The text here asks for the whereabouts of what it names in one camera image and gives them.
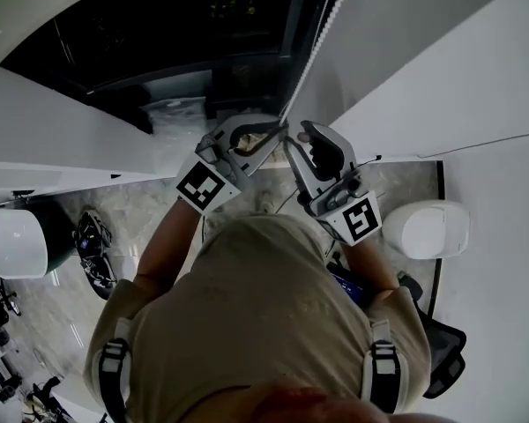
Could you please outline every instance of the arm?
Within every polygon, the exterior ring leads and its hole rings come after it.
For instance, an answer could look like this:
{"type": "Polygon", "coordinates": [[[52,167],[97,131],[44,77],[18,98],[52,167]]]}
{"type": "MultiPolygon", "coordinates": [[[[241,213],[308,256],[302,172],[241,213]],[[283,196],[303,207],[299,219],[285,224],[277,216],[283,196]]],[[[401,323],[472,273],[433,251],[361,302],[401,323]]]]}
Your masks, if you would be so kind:
{"type": "Polygon", "coordinates": [[[363,240],[354,246],[342,245],[349,268],[353,274],[370,284],[377,300],[389,296],[399,287],[388,260],[378,252],[372,240],[363,240]]]}
{"type": "Polygon", "coordinates": [[[147,244],[133,282],[157,295],[170,290],[188,255],[199,220],[196,210],[177,200],[147,244]]]}

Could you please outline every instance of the cable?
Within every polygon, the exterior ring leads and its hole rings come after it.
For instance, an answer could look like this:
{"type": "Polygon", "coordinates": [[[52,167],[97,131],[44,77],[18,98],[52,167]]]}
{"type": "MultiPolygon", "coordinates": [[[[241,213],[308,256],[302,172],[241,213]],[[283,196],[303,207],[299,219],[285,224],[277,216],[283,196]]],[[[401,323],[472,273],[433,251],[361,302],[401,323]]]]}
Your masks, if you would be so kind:
{"type": "Polygon", "coordinates": [[[330,247],[329,249],[327,249],[327,251],[325,251],[325,257],[328,257],[328,256],[331,254],[331,252],[333,251],[333,248],[335,248],[335,242],[336,242],[336,241],[335,241],[335,239],[333,238],[333,241],[332,241],[332,245],[331,245],[331,247],[330,247]]]}
{"type": "Polygon", "coordinates": [[[333,20],[337,16],[337,13],[339,12],[339,9],[341,8],[341,5],[343,4],[344,0],[336,0],[335,3],[332,6],[331,12],[329,13],[329,17],[325,21],[325,25],[321,30],[321,33],[319,34],[319,37],[317,38],[317,41],[315,42],[313,48],[311,49],[311,53],[309,54],[308,62],[306,63],[305,67],[303,68],[302,75],[300,76],[300,79],[298,80],[298,84],[296,85],[296,88],[294,89],[294,93],[292,94],[292,97],[288,101],[288,105],[286,107],[286,111],[283,115],[281,115],[280,118],[280,125],[282,125],[288,116],[288,113],[290,113],[290,110],[292,109],[292,106],[294,105],[294,102],[296,100],[296,97],[298,96],[298,93],[302,89],[302,86],[304,82],[306,81],[306,78],[308,77],[309,71],[311,70],[311,66],[313,62],[316,60],[317,52],[321,48],[322,44],[325,41],[325,36],[329,32],[329,29],[333,25],[333,20]]]}
{"type": "Polygon", "coordinates": [[[529,133],[525,133],[524,135],[515,135],[513,137],[502,137],[500,139],[495,139],[494,141],[486,141],[484,143],[478,143],[477,145],[466,145],[465,147],[458,147],[457,149],[452,149],[450,151],[445,151],[445,152],[433,153],[431,155],[418,155],[417,158],[422,159],[422,160],[430,159],[432,157],[438,157],[439,155],[445,155],[446,153],[464,151],[465,149],[472,149],[473,147],[480,147],[482,145],[494,145],[495,143],[501,143],[502,141],[510,141],[512,139],[519,139],[521,137],[529,137],[529,133]]]}
{"type": "Polygon", "coordinates": [[[294,190],[294,192],[293,192],[290,196],[288,196],[288,198],[282,203],[282,205],[279,207],[279,209],[278,209],[277,211],[274,212],[274,214],[278,214],[278,213],[279,213],[279,211],[282,209],[282,207],[283,207],[284,205],[286,205],[286,203],[292,198],[292,196],[293,196],[294,194],[296,194],[296,191],[297,191],[297,190],[298,190],[298,189],[296,188],[296,189],[294,190]]]}
{"type": "Polygon", "coordinates": [[[381,159],[382,159],[382,155],[377,155],[375,159],[372,159],[372,160],[369,160],[369,161],[365,161],[364,163],[362,163],[361,165],[359,165],[357,167],[368,165],[369,163],[372,163],[373,161],[380,161],[381,159]]]}

